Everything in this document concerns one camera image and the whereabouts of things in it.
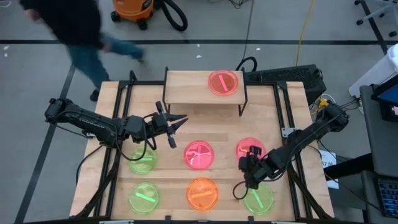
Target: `yellow cable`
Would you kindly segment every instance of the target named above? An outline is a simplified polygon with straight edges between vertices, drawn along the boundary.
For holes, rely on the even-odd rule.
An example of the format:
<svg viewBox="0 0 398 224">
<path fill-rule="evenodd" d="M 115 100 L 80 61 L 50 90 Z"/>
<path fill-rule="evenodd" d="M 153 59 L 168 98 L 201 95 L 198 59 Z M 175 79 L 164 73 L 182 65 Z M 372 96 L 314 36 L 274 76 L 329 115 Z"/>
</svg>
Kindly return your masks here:
<svg viewBox="0 0 398 224">
<path fill-rule="evenodd" d="M 319 109 L 323 107 L 323 106 L 321 105 L 321 102 L 322 102 L 322 97 L 319 98 L 319 102 L 318 102 L 317 109 L 316 109 L 314 112 L 312 112 L 311 115 L 317 114 L 318 111 L 319 111 Z"/>
<path fill-rule="evenodd" d="M 305 21 L 304 21 L 303 29 L 301 30 L 301 33 L 300 33 L 300 40 L 298 41 L 298 49 L 297 49 L 297 56 L 296 56 L 296 66 L 299 64 L 299 57 L 300 57 L 300 51 L 301 51 L 301 41 L 303 39 L 304 30 L 305 30 L 305 28 L 307 28 L 307 23 L 308 23 L 308 20 L 310 18 L 310 14 L 311 14 L 311 11 L 312 11 L 312 8 L 313 8 L 314 4 L 315 4 L 315 0 L 311 0 L 310 9 L 308 10 L 308 14 L 307 14 L 307 16 L 305 18 Z"/>
</svg>

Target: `black metal frame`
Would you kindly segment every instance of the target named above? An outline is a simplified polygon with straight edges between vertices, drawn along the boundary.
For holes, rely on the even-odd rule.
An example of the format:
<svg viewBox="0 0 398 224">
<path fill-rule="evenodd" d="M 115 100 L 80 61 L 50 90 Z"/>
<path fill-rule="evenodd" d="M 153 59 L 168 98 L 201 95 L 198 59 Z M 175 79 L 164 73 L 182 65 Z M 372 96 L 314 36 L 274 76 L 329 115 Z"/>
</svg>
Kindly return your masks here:
<svg viewBox="0 0 398 224">
<path fill-rule="evenodd" d="M 169 71 L 169 68 L 166 67 L 165 72 L 164 72 L 164 84 L 163 84 L 163 94 L 162 94 L 162 102 L 165 106 L 167 106 L 167 112 L 170 112 L 170 105 L 168 105 L 165 101 L 165 97 L 166 97 L 166 84 L 167 84 L 167 72 Z M 238 105 L 238 112 L 239 112 L 239 116 L 242 116 L 243 111 L 248 103 L 248 91 L 246 88 L 246 78 L 244 75 L 244 67 L 242 67 L 242 73 L 243 73 L 243 89 L 244 89 L 244 103 L 243 106 Z"/>
<path fill-rule="evenodd" d="M 116 101 L 115 101 L 115 107 L 114 107 L 114 113 L 113 116 L 117 116 L 118 115 L 118 111 L 119 111 L 119 106 L 120 106 L 120 101 L 121 101 L 121 93 L 123 91 L 123 88 L 127 87 L 127 95 L 126 95 L 126 102 L 124 104 L 124 109 L 123 109 L 123 116 L 127 116 L 127 112 L 129 110 L 129 102 L 130 102 L 130 97 L 131 97 L 131 90 L 132 90 L 132 86 L 133 85 L 163 85 L 164 89 L 163 92 L 165 92 L 165 82 L 166 82 L 166 76 L 165 76 L 165 80 L 164 81 L 137 81 L 134 76 L 134 73 L 131 72 L 131 80 L 130 81 L 120 81 L 119 82 L 119 86 L 118 86 L 118 93 L 116 95 Z M 289 120 L 289 126 L 291 128 L 294 127 L 294 120 L 293 120 L 293 116 L 292 116 L 292 109 L 290 106 L 290 99 L 289 99 L 289 94 L 287 92 L 287 85 L 286 82 L 262 82 L 262 80 L 260 80 L 259 82 L 249 82 L 249 83 L 245 83 L 245 92 L 246 92 L 246 85 L 251 85 L 251 86 L 272 86 L 274 89 L 274 97 L 275 97 L 275 105 L 276 105 L 276 110 L 277 110 L 277 115 L 278 115 L 278 120 L 279 120 L 279 126 L 280 126 L 280 134 L 281 134 L 281 138 L 282 138 L 282 143 L 285 143 L 285 138 L 283 137 L 282 134 L 282 128 L 284 128 L 284 118 L 283 118 L 283 114 L 282 114 L 282 107 L 280 104 L 280 98 L 279 98 L 279 87 L 281 87 L 283 93 L 284 93 L 284 100 L 285 100 L 285 104 L 286 104 L 286 110 L 287 110 L 287 116 L 288 116 L 288 120 Z M 101 182 L 100 183 L 104 183 L 105 178 L 103 177 L 102 174 L 106 174 L 108 171 L 108 167 L 109 167 L 109 161 L 110 161 L 110 155 L 111 155 L 111 149 L 109 150 L 109 153 L 105 154 L 105 158 L 104 158 L 104 164 L 103 164 L 103 170 L 101 172 Z M 298 169 L 298 176 L 300 178 L 300 180 L 302 181 L 302 183 L 305 185 L 305 177 L 304 172 L 303 172 L 303 167 L 302 167 L 302 161 L 300 158 L 300 155 L 297 154 L 296 156 L 296 160 L 297 160 L 297 169 Z M 116 191 L 116 180 L 117 180 L 117 176 L 118 176 L 118 169 L 119 169 L 119 161 L 120 161 L 120 154 L 116 153 L 116 157 L 114 162 L 116 162 L 116 170 L 114 170 L 113 172 L 111 172 L 111 170 L 109 171 L 110 175 L 111 173 L 113 174 L 112 177 L 112 181 L 111 183 L 111 187 L 109 189 L 109 198 L 107 201 L 107 205 L 106 205 L 106 215 L 100 217 L 99 215 L 97 215 L 96 213 L 94 213 L 94 217 L 86 217 L 86 218 L 80 218 L 80 217 L 73 217 L 71 219 L 68 220 L 50 220 L 50 221 L 46 221 L 45 223 L 47 224 L 53 224 L 53 223 L 99 223 L 100 221 L 110 221 L 111 220 L 111 212 L 112 212 L 112 208 L 113 208 L 113 199 L 114 199 L 114 194 Z M 304 203 L 305 203 L 305 209 L 306 209 L 306 218 L 302 218 L 300 216 L 300 210 L 299 210 L 299 203 L 298 203 L 298 199 L 297 199 L 297 193 L 296 193 L 296 188 L 295 188 L 295 184 L 294 182 L 291 180 L 292 177 L 289 175 L 289 185 L 290 185 L 290 194 L 292 197 L 292 206 L 293 206 L 293 211 L 294 211 L 294 216 L 295 216 L 295 221 L 296 222 L 305 222 L 305 223 L 353 223 L 353 222 L 341 222 L 341 221 L 336 221 L 336 220 L 320 220 L 320 219 L 314 219 L 312 218 L 312 214 L 311 214 L 311 208 L 309 207 L 309 205 L 306 205 L 306 199 L 304 197 Z M 100 197 L 96 203 L 96 210 L 95 211 L 99 211 L 101 210 L 101 201 L 103 199 L 103 192 L 102 194 L 100 194 Z M 235 223 L 235 224 L 254 224 L 254 223 L 272 223 L 272 222 L 259 222 L 259 221 L 254 221 L 254 217 L 249 216 L 247 221 L 192 221 L 192 220 L 172 220 L 171 216 L 166 216 L 165 220 L 134 220 L 134 223 L 137 224 L 141 224 L 141 223 L 165 223 L 165 224 L 172 224 L 172 223 L 180 223 L 180 224 L 192 224 L 192 223 L 206 223 L 206 224 L 222 224 L 222 223 Z"/>
</svg>

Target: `wooden shelf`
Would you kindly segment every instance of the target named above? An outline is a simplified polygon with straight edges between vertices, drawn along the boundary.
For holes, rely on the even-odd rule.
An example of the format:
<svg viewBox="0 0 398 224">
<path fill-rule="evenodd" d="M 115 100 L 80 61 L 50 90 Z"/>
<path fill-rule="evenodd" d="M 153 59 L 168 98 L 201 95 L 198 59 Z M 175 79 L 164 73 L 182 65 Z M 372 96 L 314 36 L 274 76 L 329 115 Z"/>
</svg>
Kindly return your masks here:
<svg viewBox="0 0 398 224">
<path fill-rule="evenodd" d="M 238 78 L 238 89 L 229 96 L 219 96 L 208 87 L 213 71 L 166 71 L 164 102 L 172 104 L 245 104 L 243 72 L 233 71 Z"/>
</svg>

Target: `orange vacuum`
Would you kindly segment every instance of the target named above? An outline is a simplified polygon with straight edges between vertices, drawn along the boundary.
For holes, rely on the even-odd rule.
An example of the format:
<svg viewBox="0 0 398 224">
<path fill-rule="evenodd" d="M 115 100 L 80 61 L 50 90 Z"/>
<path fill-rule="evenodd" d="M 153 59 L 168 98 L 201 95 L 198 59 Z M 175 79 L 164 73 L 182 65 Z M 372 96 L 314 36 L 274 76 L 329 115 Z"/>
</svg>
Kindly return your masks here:
<svg viewBox="0 0 398 224">
<path fill-rule="evenodd" d="M 182 26 L 177 24 L 170 15 L 168 4 L 180 16 Z M 147 20 L 153 15 L 155 9 L 162 9 L 166 19 L 178 31 L 184 31 L 188 27 L 187 17 L 172 0 L 113 0 L 114 10 L 111 13 L 113 22 L 119 22 L 122 18 L 138 24 L 141 30 L 148 28 Z"/>
</svg>

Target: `jeans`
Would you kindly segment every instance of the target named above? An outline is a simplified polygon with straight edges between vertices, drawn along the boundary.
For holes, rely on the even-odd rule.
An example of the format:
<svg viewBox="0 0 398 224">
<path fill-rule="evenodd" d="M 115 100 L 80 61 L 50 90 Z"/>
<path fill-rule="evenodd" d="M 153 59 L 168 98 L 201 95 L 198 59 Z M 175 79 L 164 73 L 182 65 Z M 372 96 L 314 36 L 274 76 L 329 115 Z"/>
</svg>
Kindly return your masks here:
<svg viewBox="0 0 398 224">
<path fill-rule="evenodd" d="M 110 44 L 109 51 L 119 55 L 129 55 L 133 59 L 142 59 L 144 51 L 131 42 L 118 40 L 106 34 L 101 35 L 103 43 Z M 98 57 L 99 49 L 89 45 L 67 45 L 72 63 L 82 71 L 100 90 L 104 81 L 109 81 L 109 75 Z"/>
</svg>

